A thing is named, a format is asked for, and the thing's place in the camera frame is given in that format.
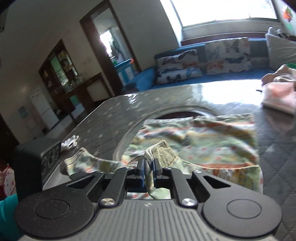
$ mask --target silver screw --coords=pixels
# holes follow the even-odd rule
[[[196,200],[192,199],[192,198],[184,198],[181,200],[181,204],[183,204],[184,206],[194,206],[196,205]]]
[[[101,204],[104,206],[112,206],[115,204],[115,200],[113,198],[106,197],[101,200]]]

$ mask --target blue sofa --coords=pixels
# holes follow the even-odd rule
[[[251,63],[252,69],[250,71],[240,73],[226,73],[226,74],[206,74],[206,55],[205,44],[194,44],[184,46],[171,51],[163,52],[155,55],[155,59],[172,56],[189,49],[196,49],[200,61],[200,68],[203,72],[203,76],[192,78],[180,82],[173,82],[164,85],[155,85],[155,67],[150,67],[142,71],[135,76],[130,82],[128,82],[122,89],[122,93],[132,93],[136,91],[145,91],[149,89],[163,88],[168,86],[186,85],[195,83],[205,83],[219,80],[240,80],[240,79],[260,79],[267,73],[273,73],[274,70],[268,67],[268,51],[266,45],[266,39],[249,39],[251,48]]]

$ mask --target teal sleeve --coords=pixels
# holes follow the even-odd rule
[[[14,218],[17,204],[16,194],[0,201],[0,240],[15,241],[21,237]]]

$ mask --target table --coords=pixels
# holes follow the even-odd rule
[[[296,128],[288,114],[261,107],[260,80],[181,85],[117,96],[105,101],[68,136],[111,160],[125,133],[161,108],[194,106],[216,115],[253,113],[263,171],[263,192],[283,210],[279,240],[296,240]]]

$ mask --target pillow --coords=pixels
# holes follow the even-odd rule
[[[156,84],[163,85],[169,82],[200,77],[202,76],[202,72],[199,69],[199,64],[196,49],[187,50],[173,56],[158,58],[156,60]]]
[[[221,74],[250,70],[248,38],[221,39],[205,43],[207,73]]]
[[[296,64],[296,42],[272,34],[265,34],[269,67],[277,70],[283,64]]]

